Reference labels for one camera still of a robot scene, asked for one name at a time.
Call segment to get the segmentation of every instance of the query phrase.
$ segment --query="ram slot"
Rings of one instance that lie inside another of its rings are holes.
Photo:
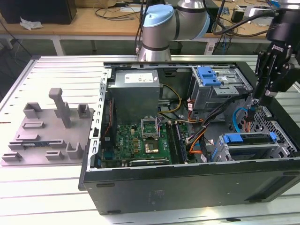
[[[182,139],[179,132],[178,124],[172,124],[172,134],[174,137],[174,142],[176,146],[176,152],[178,156],[178,162],[180,164],[184,163],[183,155],[182,155]]]
[[[167,133],[172,164],[179,164],[180,161],[179,161],[178,151],[177,151],[177,148],[176,148],[176,138],[174,138],[172,125],[166,123],[165,124],[165,130],[166,130],[166,133]]]
[[[176,127],[177,137],[178,137],[178,141],[179,141],[180,153],[181,153],[181,156],[182,156],[182,160],[185,163],[188,160],[187,151],[186,151],[184,142],[182,140],[182,137],[180,135],[181,132],[180,132],[180,127],[179,127],[178,123],[175,124],[175,127]]]

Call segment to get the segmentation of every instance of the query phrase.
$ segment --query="wooden desk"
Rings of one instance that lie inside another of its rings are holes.
[[[256,3],[256,0],[248,0],[248,2]],[[237,4],[246,5],[244,0],[235,0],[235,2],[226,2],[225,6],[229,7],[230,15],[223,15],[225,19],[230,20],[233,8]],[[105,16],[113,17],[125,15],[129,12],[107,12]],[[37,30],[26,30],[19,24],[7,24],[5,20],[0,17],[4,22],[6,28],[19,39],[50,39],[53,41],[57,55],[64,55],[64,50],[60,44],[60,40],[134,40],[138,28],[139,20],[135,15],[130,16],[132,20],[126,21],[110,21],[98,16],[95,16],[94,9],[92,8],[78,8],[75,19],[70,25],[59,24],[43,24],[43,28]],[[267,29],[266,27],[259,27],[256,24],[244,24],[238,28],[240,34],[252,34]],[[0,26],[0,38],[9,39],[9,34]],[[206,53],[211,53],[211,50],[217,42],[219,36],[213,34],[205,34],[204,37],[198,40],[207,42]],[[232,39],[233,42],[250,42],[250,43],[265,43],[265,35],[259,35],[252,38],[238,38]]]

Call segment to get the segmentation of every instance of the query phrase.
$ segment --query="chip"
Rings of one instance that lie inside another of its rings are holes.
[[[157,140],[146,140],[144,141],[145,153],[159,153],[158,149],[158,141]]]

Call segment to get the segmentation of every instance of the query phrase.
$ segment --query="green circuit board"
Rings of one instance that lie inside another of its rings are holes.
[[[186,124],[179,124],[181,136],[185,138],[188,135],[188,128]],[[146,133],[153,133],[155,129],[151,126],[145,126]],[[160,137],[158,138],[157,153],[146,153],[145,144],[147,141],[142,138],[141,124],[133,125],[118,125],[117,130],[117,149],[115,150],[115,159],[168,159],[171,162],[170,150],[168,145],[167,133],[165,124],[161,123],[159,127]]]

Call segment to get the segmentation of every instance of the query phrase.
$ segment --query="table leg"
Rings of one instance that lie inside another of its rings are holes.
[[[14,47],[10,43],[9,39],[0,39],[1,43],[7,48],[7,49],[13,49]]]
[[[53,41],[54,48],[56,50],[56,54],[57,55],[66,55],[65,50],[61,46],[59,36],[53,38],[52,41]]]
[[[97,51],[96,41],[95,40],[91,40],[90,43],[92,44],[92,50],[93,50],[93,52],[96,52]]]
[[[212,55],[215,45],[216,45],[216,41],[207,42],[204,55]]]

